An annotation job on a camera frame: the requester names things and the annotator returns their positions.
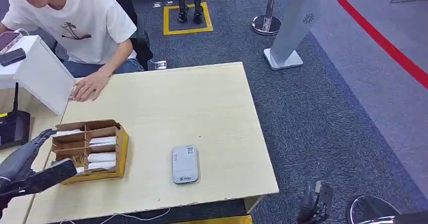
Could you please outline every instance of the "cardboard box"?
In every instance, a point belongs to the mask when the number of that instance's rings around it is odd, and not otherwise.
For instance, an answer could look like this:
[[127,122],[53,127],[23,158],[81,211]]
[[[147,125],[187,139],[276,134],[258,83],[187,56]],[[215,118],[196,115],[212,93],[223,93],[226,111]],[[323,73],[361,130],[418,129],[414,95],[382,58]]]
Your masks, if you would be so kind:
[[[79,157],[83,159],[82,165],[85,172],[80,173],[62,182],[70,184],[80,181],[100,180],[106,178],[123,177],[125,174],[126,155],[128,152],[128,134],[125,129],[114,120],[101,120],[90,122],[76,122],[57,125],[59,131],[70,131],[80,129],[77,132],[65,136],[52,138],[52,152],[56,154],[56,161],[64,158]],[[115,145],[91,146],[92,138],[116,137]],[[116,167],[112,170],[93,169],[88,170],[88,156],[91,153],[116,152]]]

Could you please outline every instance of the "man's right hand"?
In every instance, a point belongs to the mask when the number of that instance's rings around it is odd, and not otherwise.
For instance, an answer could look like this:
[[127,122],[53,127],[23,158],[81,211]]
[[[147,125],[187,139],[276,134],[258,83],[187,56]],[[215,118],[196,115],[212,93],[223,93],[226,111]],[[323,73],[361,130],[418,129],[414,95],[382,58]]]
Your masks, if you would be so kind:
[[5,25],[3,25],[2,22],[0,22],[0,34],[2,34],[5,31],[11,31],[9,28],[7,28]]

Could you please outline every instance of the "palm tree print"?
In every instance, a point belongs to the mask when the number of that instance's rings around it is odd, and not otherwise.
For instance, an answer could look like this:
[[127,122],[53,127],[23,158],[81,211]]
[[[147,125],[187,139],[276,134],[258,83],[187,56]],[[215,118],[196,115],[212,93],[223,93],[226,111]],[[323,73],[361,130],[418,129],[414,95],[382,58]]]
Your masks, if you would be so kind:
[[67,38],[71,38],[71,39],[74,39],[74,40],[83,40],[83,39],[86,39],[86,38],[91,38],[92,36],[91,35],[89,35],[89,34],[86,34],[86,35],[84,35],[84,36],[82,36],[82,37],[79,37],[79,36],[77,36],[75,33],[74,33],[74,31],[73,31],[73,29],[77,29],[76,28],[76,26],[73,24],[73,23],[71,23],[71,22],[66,22],[65,24],[64,24],[64,26],[61,26],[64,30],[66,30],[70,35],[71,35],[71,37],[70,36],[64,36],[64,35],[62,35],[62,37],[67,37]]

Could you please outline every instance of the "black chair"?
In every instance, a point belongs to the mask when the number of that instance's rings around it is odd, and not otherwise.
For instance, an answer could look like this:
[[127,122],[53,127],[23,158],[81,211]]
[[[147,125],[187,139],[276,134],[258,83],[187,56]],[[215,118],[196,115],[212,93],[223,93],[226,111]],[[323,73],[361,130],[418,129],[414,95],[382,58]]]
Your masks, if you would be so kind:
[[[131,20],[137,27],[137,32],[131,37],[132,46],[137,53],[137,59],[143,66],[144,70],[148,70],[148,61],[153,58],[153,53],[150,50],[150,41],[147,32],[145,31],[145,18],[143,15],[137,15],[131,0],[116,0],[128,14]],[[53,51],[56,51],[58,42],[55,41]]]

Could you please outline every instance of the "yellow box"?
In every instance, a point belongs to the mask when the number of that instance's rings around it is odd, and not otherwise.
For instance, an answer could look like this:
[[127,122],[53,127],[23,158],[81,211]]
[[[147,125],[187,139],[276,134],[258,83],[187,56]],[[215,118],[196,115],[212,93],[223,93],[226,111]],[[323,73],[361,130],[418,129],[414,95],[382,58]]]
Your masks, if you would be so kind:
[[[80,129],[82,132],[52,138],[51,151],[56,154],[56,161],[67,157],[82,156],[85,172],[73,176],[61,184],[123,177],[125,174],[126,156],[129,136],[125,129],[114,120],[76,122],[57,125],[59,131]],[[91,147],[92,138],[116,136],[116,144]],[[116,152],[116,167],[112,170],[87,170],[88,155],[96,152]]]
[[[195,7],[195,4],[187,5],[188,7]],[[201,6],[203,8],[203,16],[205,18],[206,27],[204,28],[193,28],[186,30],[177,30],[170,31],[170,9],[178,9],[179,6],[165,6],[164,7],[164,35],[177,35],[177,34],[187,34],[187,33],[196,33],[196,32],[204,32],[204,31],[213,31],[211,18],[209,17],[208,6],[206,2],[202,2]]]
[[180,222],[175,224],[252,224],[252,218],[247,216],[233,216],[208,220],[193,220],[188,222]]

